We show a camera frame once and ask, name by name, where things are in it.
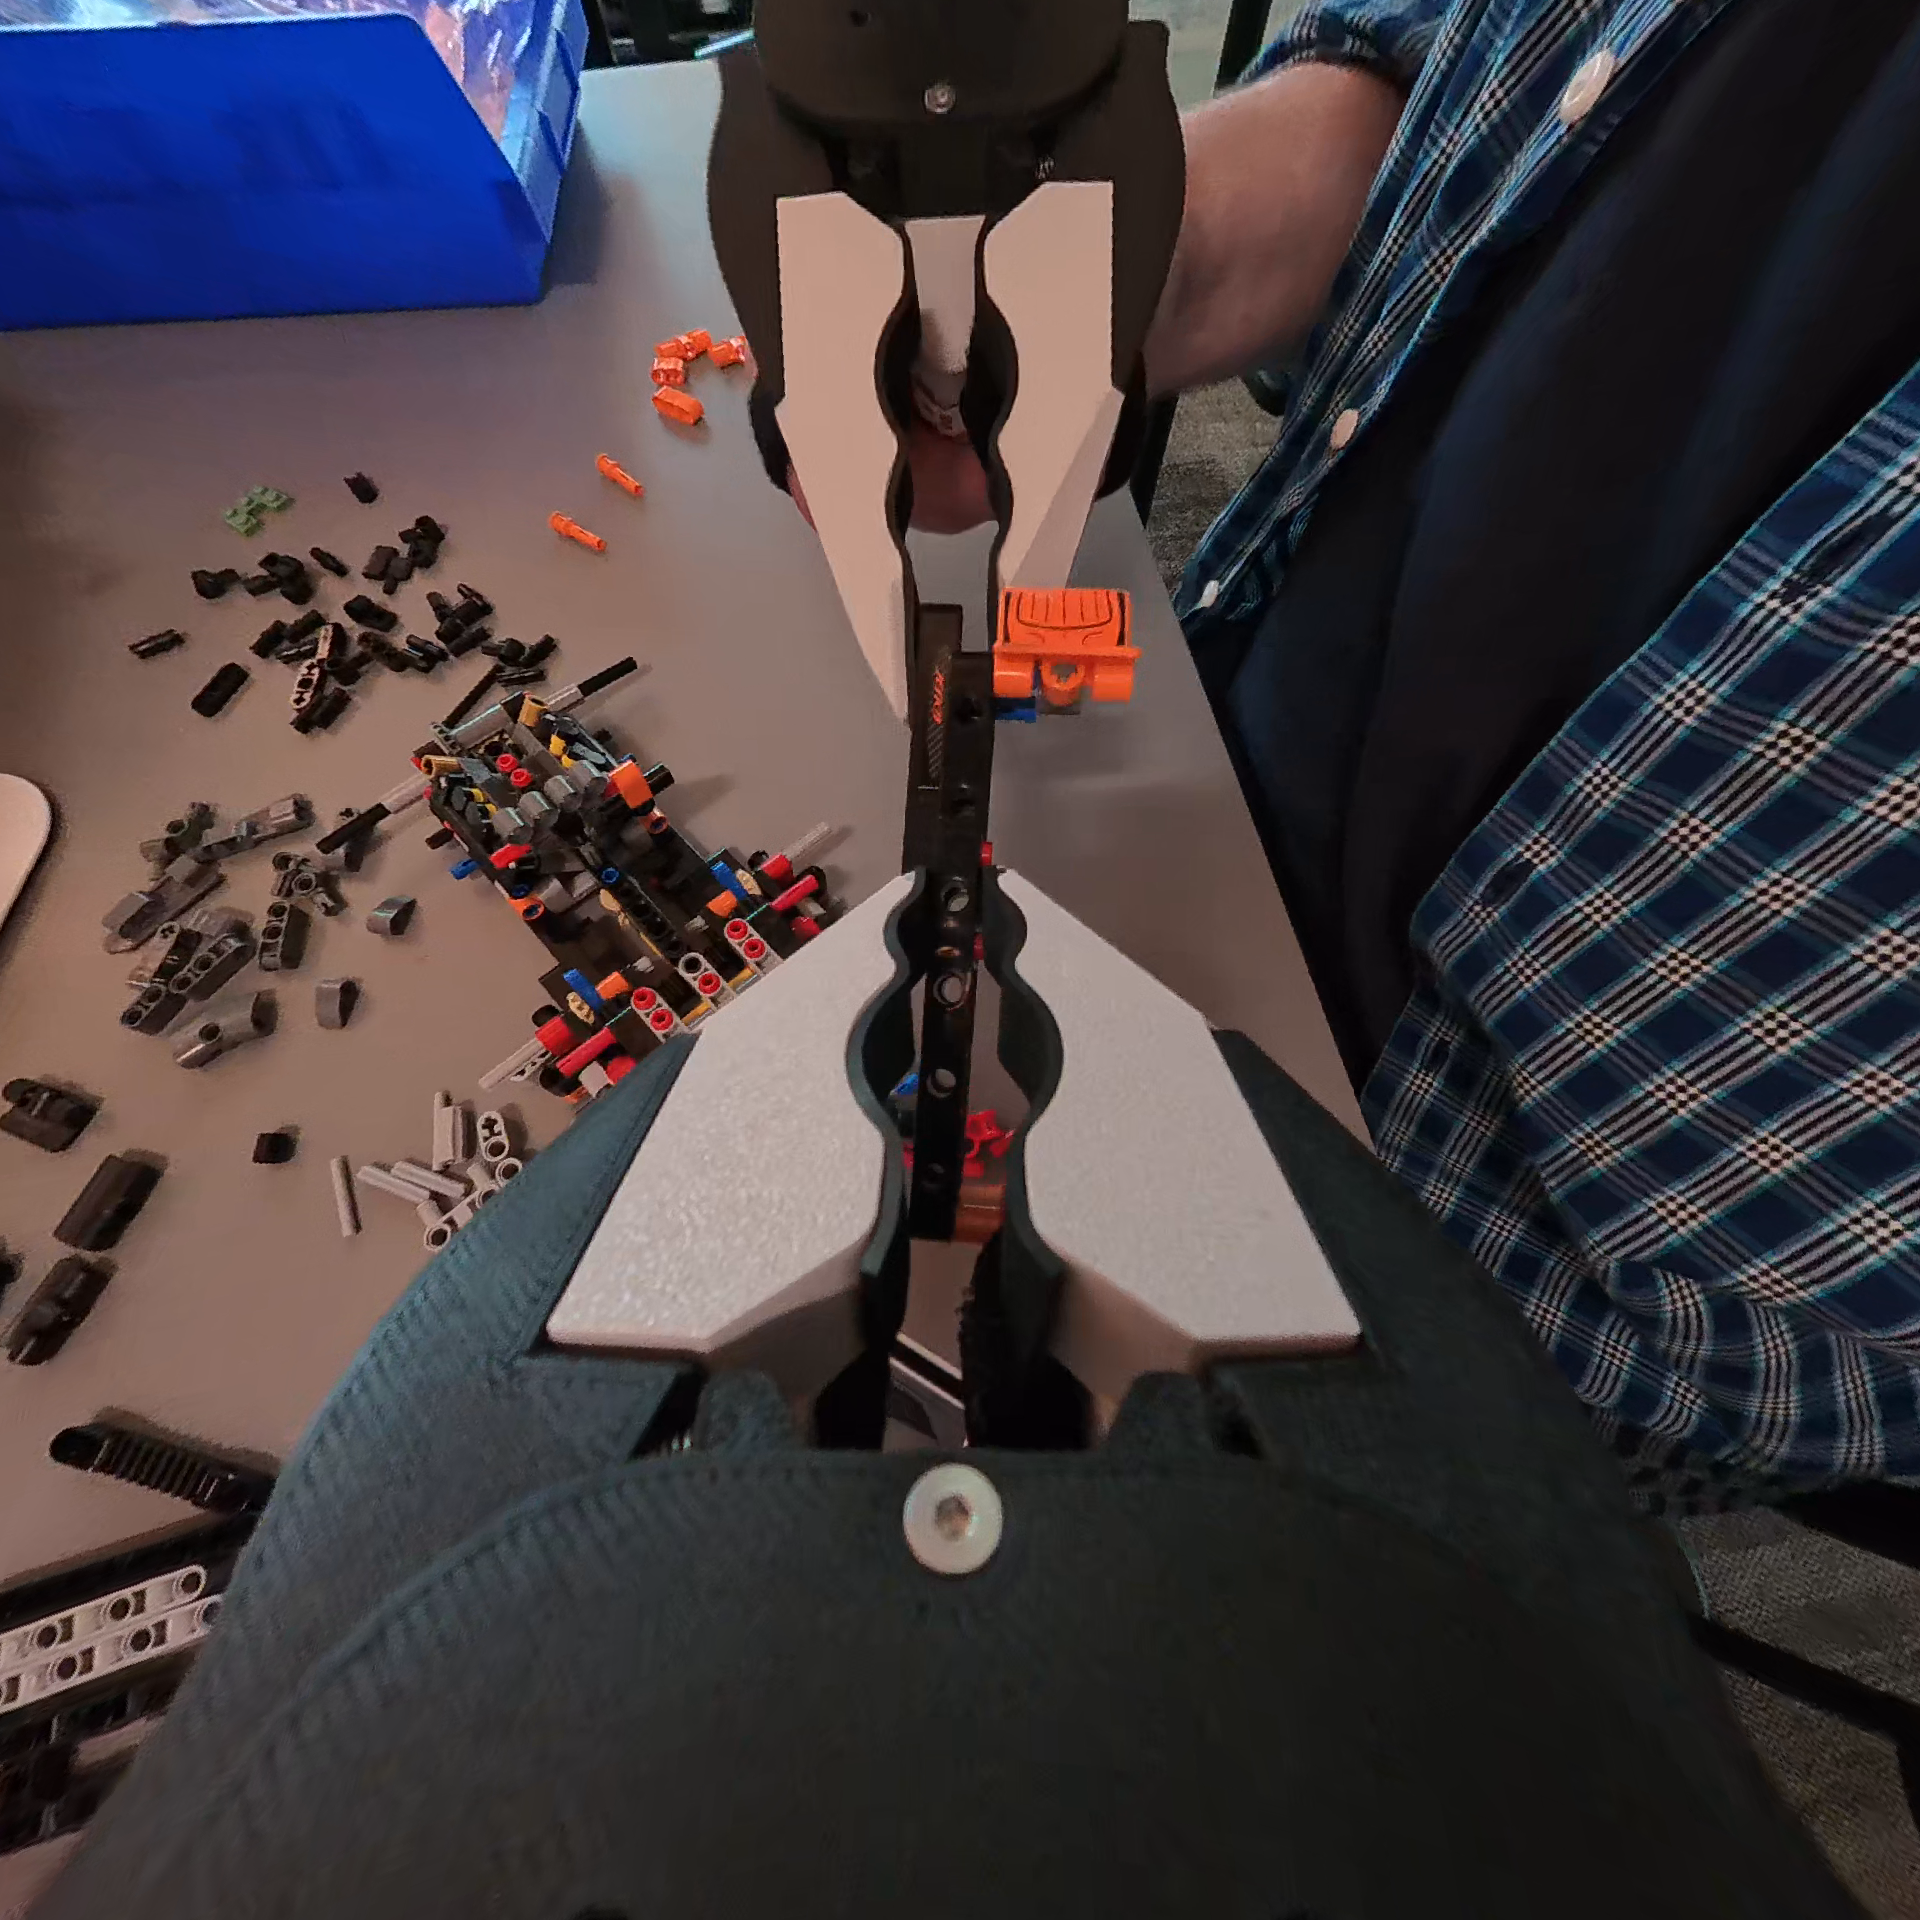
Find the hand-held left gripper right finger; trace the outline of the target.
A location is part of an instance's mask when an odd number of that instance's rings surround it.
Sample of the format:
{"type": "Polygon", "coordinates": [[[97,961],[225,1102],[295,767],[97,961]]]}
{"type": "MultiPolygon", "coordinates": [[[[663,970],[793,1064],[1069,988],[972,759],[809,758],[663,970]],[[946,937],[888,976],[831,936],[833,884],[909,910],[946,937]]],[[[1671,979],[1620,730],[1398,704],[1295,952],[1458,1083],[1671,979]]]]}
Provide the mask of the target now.
{"type": "Polygon", "coordinates": [[[1232,1050],[1186,997],[998,870],[981,957],[1023,1099],[979,1256],[979,1439],[1084,1444],[1150,1375],[1349,1355],[1361,1325],[1232,1050]]]}

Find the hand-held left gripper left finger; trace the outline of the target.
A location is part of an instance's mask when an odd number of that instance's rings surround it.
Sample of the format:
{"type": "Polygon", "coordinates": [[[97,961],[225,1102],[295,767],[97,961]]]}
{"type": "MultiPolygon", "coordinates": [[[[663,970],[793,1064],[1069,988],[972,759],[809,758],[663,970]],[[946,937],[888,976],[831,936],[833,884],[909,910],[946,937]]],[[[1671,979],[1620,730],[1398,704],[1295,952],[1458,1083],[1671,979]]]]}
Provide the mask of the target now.
{"type": "Polygon", "coordinates": [[[545,1317],[563,1351],[756,1372],[827,1447],[879,1447],[905,1293],[900,1072],[912,967],[895,876],[687,1042],[545,1317]]]}

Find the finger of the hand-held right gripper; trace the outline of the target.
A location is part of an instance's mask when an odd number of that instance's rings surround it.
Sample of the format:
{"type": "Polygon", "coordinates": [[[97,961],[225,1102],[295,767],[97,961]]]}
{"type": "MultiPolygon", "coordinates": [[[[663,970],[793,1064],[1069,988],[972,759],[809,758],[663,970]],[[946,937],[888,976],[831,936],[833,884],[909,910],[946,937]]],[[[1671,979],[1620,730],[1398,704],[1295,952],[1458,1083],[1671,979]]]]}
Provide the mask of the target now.
{"type": "Polygon", "coordinates": [[[1114,373],[1114,186],[1051,180],[985,232],[981,290],[1012,337],[994,449],[1009,484],[1000,587],[1061,587],[1086,532],[1122,389],[1114,373]]]}
{"type": "Polygon", "coordinates": [[[912,309],[900,227],[841,191],[776,200],[776,421],[851,637],[889,713],[908,718],[901,429],[888,350],[912,309]]]}

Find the lego car chassis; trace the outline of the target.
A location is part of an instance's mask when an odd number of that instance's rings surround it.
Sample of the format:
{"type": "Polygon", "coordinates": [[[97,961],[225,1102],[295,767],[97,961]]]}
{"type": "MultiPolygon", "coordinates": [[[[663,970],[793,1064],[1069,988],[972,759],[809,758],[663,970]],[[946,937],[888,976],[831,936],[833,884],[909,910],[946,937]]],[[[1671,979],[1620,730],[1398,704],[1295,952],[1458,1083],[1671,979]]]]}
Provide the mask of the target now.
{"type": "Polygon", "coordinates": [[[673,773],[585,707],[639,670],[508,685],[434,725],[400,794],[434,814],[452,876],[482,880],[539,943],[532,1037],[482,1076],[580,1107],[692,1036],[841,913],[817,852],[701,847],[666,812],[673,773]]]}

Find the black lego beam assembly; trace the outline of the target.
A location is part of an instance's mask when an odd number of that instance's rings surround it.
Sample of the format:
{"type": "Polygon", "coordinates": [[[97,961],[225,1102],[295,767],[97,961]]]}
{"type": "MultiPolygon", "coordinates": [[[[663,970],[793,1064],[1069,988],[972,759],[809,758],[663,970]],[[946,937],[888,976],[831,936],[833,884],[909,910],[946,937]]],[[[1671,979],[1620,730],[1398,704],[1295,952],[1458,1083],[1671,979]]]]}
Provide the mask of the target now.
{"type": "Polygon", "coordinates": [[[901,868],[919,886],[901,927],[922,991],[908,1229],[923,1240],[952,1235],[969,1155],[996,724],[1122,705],[1140,662],[1122,587],[1000,587],[983,649],[966,644],[963,619],[958,603],[919,602],[905,625],[901,868]]]}

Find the pile of light grey lego pieces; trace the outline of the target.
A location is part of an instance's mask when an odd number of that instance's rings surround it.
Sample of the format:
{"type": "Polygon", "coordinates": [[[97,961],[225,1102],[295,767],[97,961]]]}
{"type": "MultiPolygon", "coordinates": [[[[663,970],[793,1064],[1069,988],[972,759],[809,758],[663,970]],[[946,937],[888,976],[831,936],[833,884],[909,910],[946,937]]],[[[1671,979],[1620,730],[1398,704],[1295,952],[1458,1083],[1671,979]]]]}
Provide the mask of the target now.
{"type": "Polygon", "coordinates": [[[435,1088],[415,1149],[383,1159],[327,1159],[327,1187],[342,1235],[403,1209],[427,1256],[449,1248],[524,1173],[532,1133],[514,1103],[435,1088]]]}

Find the pile of dark grey lego pieces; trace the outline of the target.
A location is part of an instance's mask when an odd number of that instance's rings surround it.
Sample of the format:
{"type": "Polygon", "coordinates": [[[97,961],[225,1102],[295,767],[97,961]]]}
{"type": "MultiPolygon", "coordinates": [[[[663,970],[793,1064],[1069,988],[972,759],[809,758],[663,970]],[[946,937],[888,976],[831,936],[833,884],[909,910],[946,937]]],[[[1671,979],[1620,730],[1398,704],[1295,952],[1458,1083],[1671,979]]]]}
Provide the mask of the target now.
{"type": "Polygon", "coordinates": [[[225,1046],[216,1000],[252,974],[297,972],[313,926],[346,913],[347,880],[377,832],[424,796],[408,780],[331,826],[302,792],[235,814],[186,804],[137,841],[144,876],[102,920],[103,949],[137,957],[118,1026],[149,1040],[201,1028],[181,1061],[213,1056],[225,1046]]]}

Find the pile of black lego pieces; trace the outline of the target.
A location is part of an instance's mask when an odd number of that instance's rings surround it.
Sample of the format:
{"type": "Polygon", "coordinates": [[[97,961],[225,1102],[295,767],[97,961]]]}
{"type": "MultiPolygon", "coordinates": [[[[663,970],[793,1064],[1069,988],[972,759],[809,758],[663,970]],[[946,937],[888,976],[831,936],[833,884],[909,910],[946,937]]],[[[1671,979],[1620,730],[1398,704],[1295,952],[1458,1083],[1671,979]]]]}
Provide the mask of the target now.
{"type": "Polygon", "coordinates": [[[320,740],[396,707],[435,736],[560,684],[560,636],[514,608],[456,518],[367,472],[289,495],[252,539],[219,514],[166,550],[111,619],[114,652],[197,724],[320,740]]]}

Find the black toothed lego piece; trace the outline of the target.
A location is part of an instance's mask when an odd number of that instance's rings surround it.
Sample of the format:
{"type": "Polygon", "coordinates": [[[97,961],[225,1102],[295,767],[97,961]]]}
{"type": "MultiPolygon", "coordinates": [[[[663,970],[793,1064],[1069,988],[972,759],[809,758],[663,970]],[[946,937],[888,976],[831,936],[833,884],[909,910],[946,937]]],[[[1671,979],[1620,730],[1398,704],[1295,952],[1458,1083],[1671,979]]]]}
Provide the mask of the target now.
{"type": "Polygon", "coordinates": [[[280,1478],[280,1459],[265,1451],[213,1444],[115,1405],[57,1427],[43,1451],[72,1474],[106,1478],[222,1520],[261,1511],[280,1478]]]}

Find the black and grey lego subassembly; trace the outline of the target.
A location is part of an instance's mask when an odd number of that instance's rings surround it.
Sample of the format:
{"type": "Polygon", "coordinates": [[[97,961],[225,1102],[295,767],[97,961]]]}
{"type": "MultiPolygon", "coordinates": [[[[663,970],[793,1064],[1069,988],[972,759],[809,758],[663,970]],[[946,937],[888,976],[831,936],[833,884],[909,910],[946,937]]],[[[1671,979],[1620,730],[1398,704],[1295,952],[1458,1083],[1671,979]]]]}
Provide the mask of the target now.
{"type": "Polygon", "coordinates": [[[252,1511],[12,1584],[2,1595],[2,1853],[83,1830],[222,1617],[252,1511]]]}

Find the person's right hand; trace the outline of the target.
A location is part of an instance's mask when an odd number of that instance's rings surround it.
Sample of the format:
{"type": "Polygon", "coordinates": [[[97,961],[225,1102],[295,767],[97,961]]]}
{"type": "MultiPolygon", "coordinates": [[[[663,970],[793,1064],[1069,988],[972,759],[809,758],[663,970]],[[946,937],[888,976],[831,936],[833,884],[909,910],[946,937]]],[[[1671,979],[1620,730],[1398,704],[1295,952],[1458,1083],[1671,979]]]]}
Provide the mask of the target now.
{"type": "Polygon", "coordinates": [[[1306,59],[1183,116],[1182,219],[1143,343],[1150,398],[1275,367],[1303,348],[1405,99],[1372,70],[1306,59]]]}

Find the blue plaid shirt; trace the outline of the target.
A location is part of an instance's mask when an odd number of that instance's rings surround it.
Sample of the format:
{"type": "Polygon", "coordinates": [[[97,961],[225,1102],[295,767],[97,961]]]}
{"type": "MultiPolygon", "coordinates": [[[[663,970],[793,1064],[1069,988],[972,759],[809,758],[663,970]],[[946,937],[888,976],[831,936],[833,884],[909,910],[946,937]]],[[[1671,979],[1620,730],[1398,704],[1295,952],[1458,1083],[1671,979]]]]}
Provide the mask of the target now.
{"type": "MultiPolygon", "coordinates": [[[[1405,99],[1326,311],[1258,366],[1272,447],[1186,564],[1199,676],[1440,323],[1730,6],[1308,4],[1254,59],[1405,99]]],[[[1913,359],[1451,853],[1355,1089],[1675,1499],[1915,1484],[1915,459],[1913,359]]]]}

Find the blue plastic bin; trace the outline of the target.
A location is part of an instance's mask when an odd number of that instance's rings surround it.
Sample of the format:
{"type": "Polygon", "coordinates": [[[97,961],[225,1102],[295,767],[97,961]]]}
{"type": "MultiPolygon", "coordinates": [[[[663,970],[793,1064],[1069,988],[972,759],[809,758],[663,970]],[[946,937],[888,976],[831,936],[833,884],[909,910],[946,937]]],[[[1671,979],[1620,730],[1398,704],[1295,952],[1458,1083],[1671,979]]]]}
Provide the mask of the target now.
{"type": "Polygon", "coordinates": [[[594,4],[4,4],[5,331],[528,306],[594,4]]]}

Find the white stand base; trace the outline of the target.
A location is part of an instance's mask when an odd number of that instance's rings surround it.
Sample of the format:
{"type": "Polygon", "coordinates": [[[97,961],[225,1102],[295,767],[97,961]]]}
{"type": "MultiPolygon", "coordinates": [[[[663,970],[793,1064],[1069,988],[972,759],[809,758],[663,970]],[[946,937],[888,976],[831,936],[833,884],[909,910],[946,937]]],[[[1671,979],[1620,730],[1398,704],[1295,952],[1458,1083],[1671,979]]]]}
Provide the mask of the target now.
{"type": "Polygon", "coordinates": [[[42,786],[16,773],[0,775],[0,804],[0,922],[5,927],[52,846],[55,809],[42,786]]]}

